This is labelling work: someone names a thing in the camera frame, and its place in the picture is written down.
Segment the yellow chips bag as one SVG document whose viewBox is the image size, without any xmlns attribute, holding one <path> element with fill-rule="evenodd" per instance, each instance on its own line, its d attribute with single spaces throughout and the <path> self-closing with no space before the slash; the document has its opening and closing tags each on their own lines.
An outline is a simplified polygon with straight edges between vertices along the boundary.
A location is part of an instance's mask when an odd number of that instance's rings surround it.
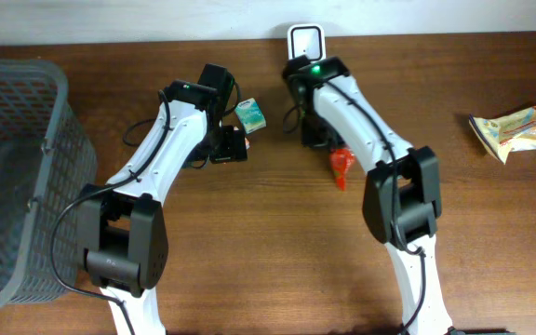
<svg viewBox="0 0 536 335">
<path fill-rule="evenodd" d="M 503 164 L 511 152 L 536 150 L 536 105 L 495 119 L 470 114 L 468 123 L 485 150 Z"/>
</svg>

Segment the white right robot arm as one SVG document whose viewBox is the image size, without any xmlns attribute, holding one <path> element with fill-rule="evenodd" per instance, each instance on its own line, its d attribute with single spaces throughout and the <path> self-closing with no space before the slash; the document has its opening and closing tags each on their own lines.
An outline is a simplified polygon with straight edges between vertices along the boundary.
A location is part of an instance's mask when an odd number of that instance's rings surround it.
<svg viewBox="0 0 536 335">
<path fill-rule="evenodd" d="M 337 57 L 289 60 L 282 78 L 304 124 L 341 138 L 366 175 L 362 213 L 392 261 L 402 301 L 403 334 L 450 334 L 436 266 L 442 212 L 439 161 L 396 134 L 362 94 Z"/>
</svg>

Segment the green small box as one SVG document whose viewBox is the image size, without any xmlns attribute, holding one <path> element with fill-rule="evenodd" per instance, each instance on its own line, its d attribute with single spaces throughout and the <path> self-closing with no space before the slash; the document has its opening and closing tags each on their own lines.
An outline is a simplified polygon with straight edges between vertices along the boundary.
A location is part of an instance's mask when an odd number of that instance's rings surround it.
<svg viewBox="0 0 536 335">
<path fill-rule="evenodd" d="M 235 113 L 247 134 L 266 127 L 266 120 L 254 98 L 239 102 Z"/>
</svg>

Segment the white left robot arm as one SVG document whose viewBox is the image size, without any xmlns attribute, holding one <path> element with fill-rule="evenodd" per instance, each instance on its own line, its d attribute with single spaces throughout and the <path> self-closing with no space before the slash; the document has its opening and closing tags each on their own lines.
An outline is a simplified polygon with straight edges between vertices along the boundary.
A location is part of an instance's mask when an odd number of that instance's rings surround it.
<svg viewBox="0 0 536 335">
<path fill-rule="evenodd" d="M 77 207 L 80 266 L 111 307 L 120 334 L 163 334 L 156 285 L 168 262 L 163 204 L 182 168 L 247 158 L 245 133 L 225 126 L 239 90 L 224 67 L 207 64 L 198 81 L 161 89 L 154 124 L 105 185 L 88 184 Z"/>
</svg>

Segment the red snack bag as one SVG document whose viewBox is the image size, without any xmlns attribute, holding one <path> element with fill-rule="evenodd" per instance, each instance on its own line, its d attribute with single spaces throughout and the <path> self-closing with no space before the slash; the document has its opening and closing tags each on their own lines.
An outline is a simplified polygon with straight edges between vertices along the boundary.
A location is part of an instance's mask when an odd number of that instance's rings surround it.
<svg viewBox="0 0 536 335">
<path fill-rule="evenodd" d="M 355 154 L 349 147 L 338 148 L 329 154 L 329 162 L 337 187 L 345 191 L 347 174 L 355 163 Z"/>
</svg>

